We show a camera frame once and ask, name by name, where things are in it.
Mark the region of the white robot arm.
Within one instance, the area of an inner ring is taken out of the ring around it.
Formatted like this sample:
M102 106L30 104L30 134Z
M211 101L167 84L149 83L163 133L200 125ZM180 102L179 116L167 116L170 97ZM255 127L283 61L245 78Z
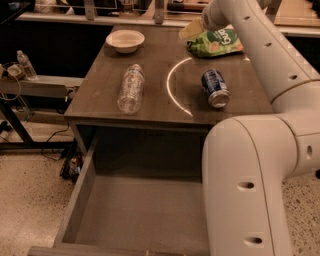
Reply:
M272 0L211 0L205 29L233 26L272 105L208 133L202 179L210 256L293 256L283 180L320 169L318 72L274 26Z

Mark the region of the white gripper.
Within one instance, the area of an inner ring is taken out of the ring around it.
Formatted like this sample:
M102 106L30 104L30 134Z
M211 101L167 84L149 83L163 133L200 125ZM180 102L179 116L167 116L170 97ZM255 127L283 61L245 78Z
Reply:
M204 31L215 31L227 27L233 19L233 0L212 0L202 11L201 18L196 18L179 32L179 37L188 40Z

